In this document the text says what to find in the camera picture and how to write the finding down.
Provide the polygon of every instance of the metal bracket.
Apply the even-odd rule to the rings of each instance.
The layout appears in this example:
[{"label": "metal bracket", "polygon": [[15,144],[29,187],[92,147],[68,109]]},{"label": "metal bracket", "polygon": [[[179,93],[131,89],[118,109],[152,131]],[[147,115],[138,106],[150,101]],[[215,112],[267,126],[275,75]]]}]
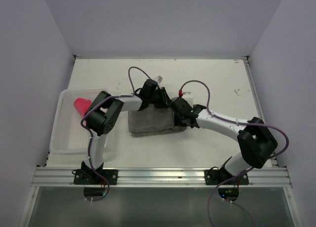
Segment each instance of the metal bracket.
[{"label": "metal bracket", "polygon": [[[117,184],[119,174],[119,171],[117,169],[100,169],[97,170],[97,172],[103,177],[105,177],[109,181],[110,185]],[[102,183],[101,178],[92,178],[81,169],[73,170],[72,174],[75,175],[75,185],[97,185]]]},{"label": "metal bracket", "polygon": [[[206,185],[218,185],[222,181],[215,179],[214,177],[218,177],[218,173],[220,172],[219,169],[206,169],[204,170],[204,178]],[[248,185],[249,179],[248,175],[245,174],[244,176],[231,180],[230,182],[225,183],[225,185],[235,185],[239,181],[239,185]]]}]

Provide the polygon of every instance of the gray towel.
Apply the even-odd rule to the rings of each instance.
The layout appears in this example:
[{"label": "gray towel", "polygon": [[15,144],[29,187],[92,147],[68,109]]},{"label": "gray towel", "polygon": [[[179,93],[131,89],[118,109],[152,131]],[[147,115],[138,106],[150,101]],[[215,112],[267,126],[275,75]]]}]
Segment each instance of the gray towel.
[{"label": "gray towel", "polygon": [[142,111],[128,112],[128,130],[133,137],[167,134],[184,131],[186,127],[174,126],[170,108],[156,109],[149,105]]}]

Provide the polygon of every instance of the white table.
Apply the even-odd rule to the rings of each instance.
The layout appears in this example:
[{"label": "white table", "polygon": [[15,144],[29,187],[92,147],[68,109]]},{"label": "white table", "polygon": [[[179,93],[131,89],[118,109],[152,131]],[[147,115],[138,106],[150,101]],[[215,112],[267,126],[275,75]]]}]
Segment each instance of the white table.
[{"label": "white table", "polygon": [[[112,94],[130,94],[127,70],[137,66],[152,78],[162,76],[162,85],[170,97],[190,80],[205,82],[211,90],[210,107],[218,113],[236,118],[258,116],[246,69],[242,60],[138,60],[138,59],[77,59],[69,89],[105,87]],[[135,88],[141,87],[146,77],[132,71]],[[188,84],[195,104],[206,104],[205,88]],[[181,133],[131,137],[128,132],[127,112],[120,114],[109,134],[104,151],[104,167],[126,168],[202,168],[221,166],[239,152],[238,143],[219,133],[204,129],[190,129]],[[85,154],[57,154],[51,152],[47,166],[80,166]]]}]

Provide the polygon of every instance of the white container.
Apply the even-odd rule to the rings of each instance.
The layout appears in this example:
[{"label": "white container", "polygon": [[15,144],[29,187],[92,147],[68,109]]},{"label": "white container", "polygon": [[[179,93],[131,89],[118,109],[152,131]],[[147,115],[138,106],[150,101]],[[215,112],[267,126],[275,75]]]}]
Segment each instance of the white container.
[{"label": "white container", "polygon": [[102,90],[106,89],[72,89],[60,93],[50,139],[51,152],[72,154],[87,151],[90,134],[80,125],[82,117],[75,109],[74,101],[77,98],[93,101]]}]

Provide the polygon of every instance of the white wall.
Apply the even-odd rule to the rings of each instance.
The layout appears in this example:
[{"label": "white wall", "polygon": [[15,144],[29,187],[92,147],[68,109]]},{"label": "white wall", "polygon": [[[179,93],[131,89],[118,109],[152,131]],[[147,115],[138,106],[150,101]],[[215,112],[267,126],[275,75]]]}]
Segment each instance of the white wall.
[{"label": "white wall", "polygon": [[282,0],[250,57],[268,123],[290,138],[289,170],[305,226],[315,225],[316,0]]},{"label": "white wall", "polygon": [[0,0],[0,219],[20,221],[72,55],[44,0]]},{"label": "white wall", "polygon": [[46,0],[74,54],[250,55],[281,0]]}]

